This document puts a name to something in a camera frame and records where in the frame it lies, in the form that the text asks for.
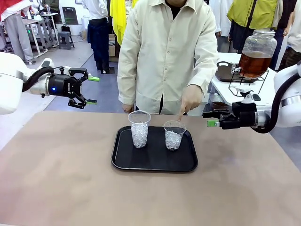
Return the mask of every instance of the yellow jacket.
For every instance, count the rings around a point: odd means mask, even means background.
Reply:
[[[234,0],[227,14],[230,21],[234,20],[240,26],[246,27],[253,0]],[[270,28],[273,23],[277,0],[257,0],[251,29]]]
[[[133,0],[132,8],[134,8],[137,1]],[[113,17],[113,29],[117,36],[117,42],[121,45],[127,24],[125,0],[111,0],[110,16]]]

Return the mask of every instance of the hand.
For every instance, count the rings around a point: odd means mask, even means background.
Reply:
[[[222,32],[216,32],[215,35],[216,35],[216,37],[221,37]]]
[[[202,101],[202,89],[197,85],[189,85],[183,92],[181,109],[179,112],[179,121],[182,119],[183,114],[196,108]]]
[[[283,37],[287,36],[289,31],[290,31],[290,28],[285,28],[283,31]]]
[[[134,111],[134,105],[122,105],[123,111],[127,114],[130,114]]]

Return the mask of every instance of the clear cup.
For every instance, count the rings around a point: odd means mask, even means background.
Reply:
[[[151,115],[145,111],[134,111],[128,115],[131,122],[133,143],[136,148],[146,146]]]
[[[180,121],[168,121],[164,124],[165,146],[168,150],[179,149],[182,137],[186,131],[185,125]]]

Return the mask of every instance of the drink dispenser lid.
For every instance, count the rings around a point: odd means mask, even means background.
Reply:
[[[269,29],[259,29],[259,30],[254,30],[253,32],[254,35],[266,35],[266,36],[275,36],[275,32],[271,31]]]

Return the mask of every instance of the short clear plastic cup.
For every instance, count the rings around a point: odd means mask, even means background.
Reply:
[[[151,115],[145,111],[134,111],[128,115],[131,122],[133,143],[136,148],[146,146]]]
[[[165,146],[168,150],[179,149],[182,137],[186,131],[185,125],[180,121],[168,121],[164,124]]]

